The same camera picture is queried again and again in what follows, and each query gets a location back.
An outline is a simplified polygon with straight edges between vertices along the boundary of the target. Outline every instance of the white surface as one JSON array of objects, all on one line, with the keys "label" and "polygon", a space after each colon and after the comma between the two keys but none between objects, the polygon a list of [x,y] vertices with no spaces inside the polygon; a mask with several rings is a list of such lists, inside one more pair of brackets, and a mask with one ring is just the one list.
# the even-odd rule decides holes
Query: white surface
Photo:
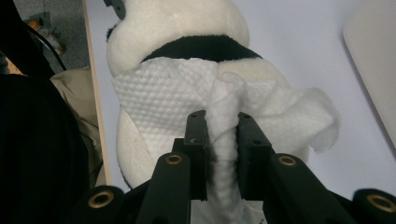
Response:
[{"label": "white surface", "polygon": [[395,145],[396,1],[365,1],[347,21],[344,39]]},{"label": "white surface", "polygon": [[[103,1],[86,0],[94,64],[113,185],[127,189],[116,161],[119,101],[106,67],[106,31],[117,21]],[[351,198],[356,189],[396,195],[396,161],[360,84],[342,37],[360,0],[237,0],[250,30],[250,48],[273,63],[296,88],[319,87],[341,113],[338,142],[311,154],[308,165],[323,184]]]}]

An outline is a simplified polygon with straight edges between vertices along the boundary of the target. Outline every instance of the brass insert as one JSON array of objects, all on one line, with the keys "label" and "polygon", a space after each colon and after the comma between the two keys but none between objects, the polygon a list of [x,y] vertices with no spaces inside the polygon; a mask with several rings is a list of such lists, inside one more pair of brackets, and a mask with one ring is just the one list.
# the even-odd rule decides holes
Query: brass insert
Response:
[{"label": "brass insert", "polygon": [[281,156],[277,159],[280,163],[284,164],[284,165],[288,165],[288,166],[293,166],[295,164],[297,164],[297,161],[290,156]]},{"label": "brass insert", "polygon": [[183,158],[179,155],[170,155],[165,158],[166,163],[171,165],[179,164],[183,161]]},{"label": "brass insert", "polygon": [[370,194],[367,196],[367,201],[369,201],[372,206],[384,212],[388,212],[388,213],[396,212],[396,204],[384,196],[378,194]]},{"label": "brass insert", "polygon": [[88,205],[91,208],[101,208],[110,204],[114,199],[114,193],[110,190],[104,190],[91,196]]}]

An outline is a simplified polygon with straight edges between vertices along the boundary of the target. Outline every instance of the white tissue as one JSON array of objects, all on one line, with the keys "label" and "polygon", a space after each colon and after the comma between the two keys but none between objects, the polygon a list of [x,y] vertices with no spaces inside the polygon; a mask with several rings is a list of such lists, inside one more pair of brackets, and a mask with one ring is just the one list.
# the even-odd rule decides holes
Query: white tissue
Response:
[{"label": "white tissue", "polygon": [[[234,128],[240,111],[257,121],[276,152],[300,156],[308,145],[323,151],[338,135],[339,115],[326,94],[317,89],[292,89],[262,59],[214,63],[157,58],[115,76],[113,83],[122,107],[118,159],[133,187],[150,179],[147,170],[172,150],[175,138],[184,137],[187,116],[206,110],[212,173],[207,183],[208,202],[192,203],[191,223],[263,219],[257,206],[240,199],[236,185]],[[125,121],[134,125],[126,129]],[[144,144],[135,145],[131,138]],[[153,163],[134,157],[147,154]]]}]

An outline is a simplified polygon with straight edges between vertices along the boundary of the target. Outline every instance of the white table surface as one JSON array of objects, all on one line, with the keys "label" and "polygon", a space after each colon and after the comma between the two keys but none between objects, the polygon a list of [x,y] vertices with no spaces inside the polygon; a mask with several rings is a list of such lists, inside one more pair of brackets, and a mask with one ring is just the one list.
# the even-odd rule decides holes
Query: white table surface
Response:
[{"label": "white table surface", "polygon": [[[128,190],[116,158],[120,103],[106,63],[106,32],[118,20],[102,0],[85,0],[86,19],[108,184]],[[327,92],[342,116],[330,151],[308,166],[329,189],[351,198],[357,189],[396,195],[396,150],[390,144],[352,62],[343,27],[362,0],[234,0],[250,30],[250,48],[273,63],[294,88]]]}]

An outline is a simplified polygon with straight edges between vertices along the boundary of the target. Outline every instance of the panda plush toy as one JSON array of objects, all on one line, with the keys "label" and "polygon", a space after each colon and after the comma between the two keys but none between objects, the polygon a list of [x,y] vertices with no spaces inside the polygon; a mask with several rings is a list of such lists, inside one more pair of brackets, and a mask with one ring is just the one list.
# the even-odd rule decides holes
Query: panda plush toy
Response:
[{"label": "panda plush toy", "polygon": [[187,116],[206,110],[211,144],[208,201],[193,201],[191,223],[263,223],[262,204],[240,199],[237,114],[251,115],[276,152],[306,161],[329,149],[339,130],[332,101],[295,90],[248,48],[247,23],[231,0],[125,0],[108,39],[107,60],[120,98],[117,155],[132,188],[184,137]]}]

